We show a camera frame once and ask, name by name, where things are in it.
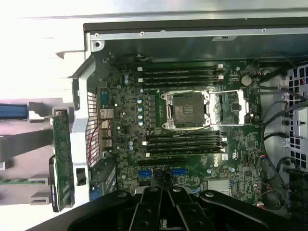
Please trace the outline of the silver chipset heatsink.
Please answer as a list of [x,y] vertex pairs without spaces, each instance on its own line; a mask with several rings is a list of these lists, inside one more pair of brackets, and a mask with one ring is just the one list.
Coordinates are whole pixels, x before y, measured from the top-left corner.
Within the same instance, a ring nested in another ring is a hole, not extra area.
[[207,189],[231,196],[231,189],[228,179],[209,180],[207,182]]

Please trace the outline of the blue expansion slot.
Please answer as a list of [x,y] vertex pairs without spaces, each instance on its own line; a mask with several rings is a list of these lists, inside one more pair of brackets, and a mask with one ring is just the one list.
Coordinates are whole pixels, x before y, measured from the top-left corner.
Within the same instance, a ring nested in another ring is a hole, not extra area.
[[[172,169],[171,174],[175,177],[177,176],[185,176],[188,174],[188,170],[185,168]],[[149,178],[152,176],[151,170],[140,170],[138,171],[138,177],[140,178]]]

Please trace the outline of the long black expansion slot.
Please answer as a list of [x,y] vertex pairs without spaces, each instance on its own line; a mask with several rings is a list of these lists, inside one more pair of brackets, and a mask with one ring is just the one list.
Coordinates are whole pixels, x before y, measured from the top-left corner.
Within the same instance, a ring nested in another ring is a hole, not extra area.
[[138,166],[158,166],[158,165],[171,165],[185,162],[185,158],[163,158],[163,159],[151,159],[140,160]]

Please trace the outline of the CPU socket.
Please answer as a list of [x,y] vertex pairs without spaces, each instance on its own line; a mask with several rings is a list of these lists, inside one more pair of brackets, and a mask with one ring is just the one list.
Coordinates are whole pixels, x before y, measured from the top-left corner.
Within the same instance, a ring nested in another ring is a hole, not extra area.
[[160,96],[165,101],[166,118],[161,122],[171,131],[198,130],[210,126],[206,113],[209,95],[201,90],[174,90]]

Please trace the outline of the green motherboard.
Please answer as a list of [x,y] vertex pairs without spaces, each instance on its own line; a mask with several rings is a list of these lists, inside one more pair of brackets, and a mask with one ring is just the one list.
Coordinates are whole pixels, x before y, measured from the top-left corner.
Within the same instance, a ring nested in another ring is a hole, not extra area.
[[[243,76],[252,84],[241,84]],[[115,159],[116,184],[135,193],[150,186],[164,173],[173,185],[187,187],[194,194],[207,190],[209,180],[228,179],[231,196],[254,204],[262,191],[261,108],[258,65],[248,61],[217,63],[162,63],[120,65],[111,69],[97,87],[97,136],[102,154]],[[243,126],[215,126],[198,130],[171,131],[161,122],[166,118],[165,101],[160,96],[174,90],[210,92],[243,90],[249,113]],[[225,149],[224,154],[203,154],[165,158],[185,158],[171,165],[138,166],[146,152],[200,151]],[[172,169],[185,168],[185,176],[173,176]],[[138,171],[151,170],[149,178]]]

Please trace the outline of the dark grey open PC case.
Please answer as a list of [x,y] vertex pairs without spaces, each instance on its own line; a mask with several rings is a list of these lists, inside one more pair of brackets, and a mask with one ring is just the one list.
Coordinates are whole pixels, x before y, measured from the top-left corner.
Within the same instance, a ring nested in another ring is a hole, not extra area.
[[302,197],[289,182],[306,173],[290,157],[290,112],[308,99],[289,91],[289,71],[308,64],[308,11],[303,16],[176,19],[164,15],[128,22],[84,24],[90,56],[74,74],[75,120],[71,131],[75,199],[81,204],[117,188],[116,162],[97,136],[97,87],[120,65],[248,61],[260,77],[262,191],[253,204],[280,211]]

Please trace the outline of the silver socket cover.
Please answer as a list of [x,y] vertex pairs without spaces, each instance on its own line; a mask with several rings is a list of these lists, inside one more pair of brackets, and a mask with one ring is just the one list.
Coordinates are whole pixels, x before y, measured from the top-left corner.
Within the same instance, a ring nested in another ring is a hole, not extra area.
[[210,92],[209,123],[215,126],[243,126],[249,113],[249,103],[243,90]]

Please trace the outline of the grey parts rack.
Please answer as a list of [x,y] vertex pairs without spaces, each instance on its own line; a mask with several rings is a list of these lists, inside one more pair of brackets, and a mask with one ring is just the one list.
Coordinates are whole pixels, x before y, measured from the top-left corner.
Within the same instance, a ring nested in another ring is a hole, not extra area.
[[71,131],[73,104],[61,99],[0,103],[26,104],[28,110],[27,119],[0,120],[0,180],[49,180],[49,185],[0,185],[0,205],[51,205],[49,158],[54,154],[51,118],[55,109],[66,109]]

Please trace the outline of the silver disk bay cage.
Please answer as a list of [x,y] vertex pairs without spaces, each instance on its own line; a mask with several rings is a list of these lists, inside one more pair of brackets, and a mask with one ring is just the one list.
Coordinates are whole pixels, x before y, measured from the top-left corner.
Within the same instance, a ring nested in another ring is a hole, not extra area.
[[[308,64],[289,71],[289,91],[308,99]],[[290,157],[308,172],[308,106],[290,112]]]

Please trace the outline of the hard disk blue carrier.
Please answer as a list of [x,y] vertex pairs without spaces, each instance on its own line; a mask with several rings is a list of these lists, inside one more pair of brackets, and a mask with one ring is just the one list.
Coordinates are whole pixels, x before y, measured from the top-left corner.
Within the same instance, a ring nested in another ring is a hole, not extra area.
[[28,110],[26,104],[0,103],[0,120],[27,119]]

